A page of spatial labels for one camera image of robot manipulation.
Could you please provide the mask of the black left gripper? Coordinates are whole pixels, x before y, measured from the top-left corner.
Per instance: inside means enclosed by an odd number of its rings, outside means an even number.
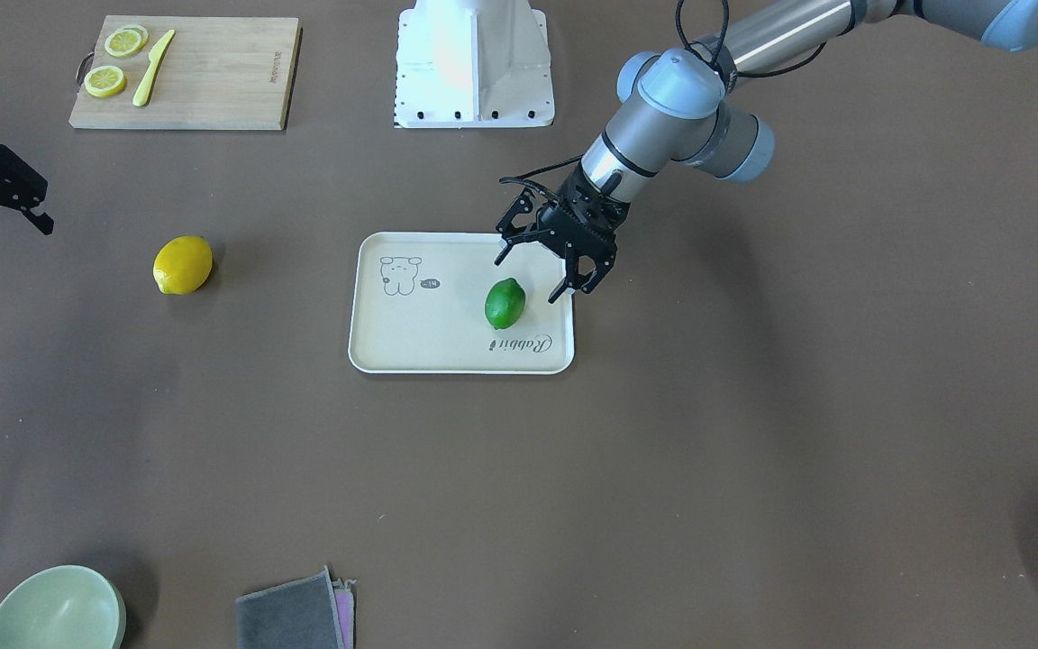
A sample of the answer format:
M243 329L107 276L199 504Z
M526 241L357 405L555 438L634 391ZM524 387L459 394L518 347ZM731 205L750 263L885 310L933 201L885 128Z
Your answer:
M557 190L540 182L520 190L496 223L501 251L495 266L501 266L515 246L537 243L564 261L564 277L549 293L549 304L564 293L592 292L614 267L616 229L626 221L630 205L611 193L623 180L623 172L614 171L595 187L577 166Z

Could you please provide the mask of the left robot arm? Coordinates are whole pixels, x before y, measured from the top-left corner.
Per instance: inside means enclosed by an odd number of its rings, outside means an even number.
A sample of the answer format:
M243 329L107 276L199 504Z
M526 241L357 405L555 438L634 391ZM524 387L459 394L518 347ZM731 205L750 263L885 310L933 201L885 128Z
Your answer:
M776 1L716 33L677 48L635 54L619 71L613 118L559 189L530 174L496 225L501 255L537 242L564 262L551 301L593 291L613 268L616 229L631 202L670 163L723 181L749 182L773 159L775 137L758 116L728 103L749 79L805 66L828 44L864 23L919 18L999 50L1038 46L1038 1Z

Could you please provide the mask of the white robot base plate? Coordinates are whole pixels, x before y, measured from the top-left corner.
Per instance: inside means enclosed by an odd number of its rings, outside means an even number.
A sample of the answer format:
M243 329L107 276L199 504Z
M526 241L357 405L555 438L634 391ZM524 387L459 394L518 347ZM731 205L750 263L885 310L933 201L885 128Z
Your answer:
M534 128L555 114L547 16L527 1L416 1L399 13L397 128Z

